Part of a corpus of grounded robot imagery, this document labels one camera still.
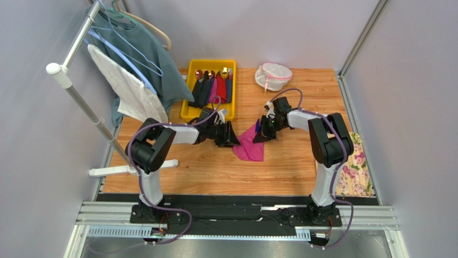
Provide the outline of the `pink paper napkin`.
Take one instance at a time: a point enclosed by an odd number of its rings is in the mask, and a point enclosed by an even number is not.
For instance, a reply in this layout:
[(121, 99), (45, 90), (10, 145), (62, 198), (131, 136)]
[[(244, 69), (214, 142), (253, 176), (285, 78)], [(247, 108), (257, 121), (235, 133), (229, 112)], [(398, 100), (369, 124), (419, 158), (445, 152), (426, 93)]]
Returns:
[(243, 161), (262, 162), (264, 160), (264, 143), (253, 143), (257, 123), (238, 136), (240, 146), (234, 146), (234, 154)]

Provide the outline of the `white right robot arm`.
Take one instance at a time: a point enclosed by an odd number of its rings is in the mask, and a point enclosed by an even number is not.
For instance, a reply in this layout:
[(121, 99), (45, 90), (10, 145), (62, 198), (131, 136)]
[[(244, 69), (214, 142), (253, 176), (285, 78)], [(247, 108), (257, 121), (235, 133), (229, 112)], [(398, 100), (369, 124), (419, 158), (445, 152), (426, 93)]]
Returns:
[(309, 132), (312, 154), (318, 164), (311, 200), (317, 207), (334, 204), (338, 177), (354, 151), (342, 115), (292, 108), (286, 97), (274, 99), (265, 108), (267, 114), (257, 122), (253, 143), (275, 140), (277, 132), (285, 128)]

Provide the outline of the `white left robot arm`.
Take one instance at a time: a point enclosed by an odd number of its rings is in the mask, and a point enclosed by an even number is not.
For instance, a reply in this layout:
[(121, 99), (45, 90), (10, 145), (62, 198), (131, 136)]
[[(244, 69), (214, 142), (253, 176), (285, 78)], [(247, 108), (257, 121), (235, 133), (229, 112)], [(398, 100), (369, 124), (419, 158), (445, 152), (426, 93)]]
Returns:
[(218, 147), (240, 146), (230, 121), (215, 109), (204, 108), (200, 115), (186, 124), (161, 123), (146, 119), (125, 148), (125, 153), (137, 171), (140, 204), (165, 211), (158, 205), (163, 200), (160, 170), (172, 145), (196, 145), (213, 140)]

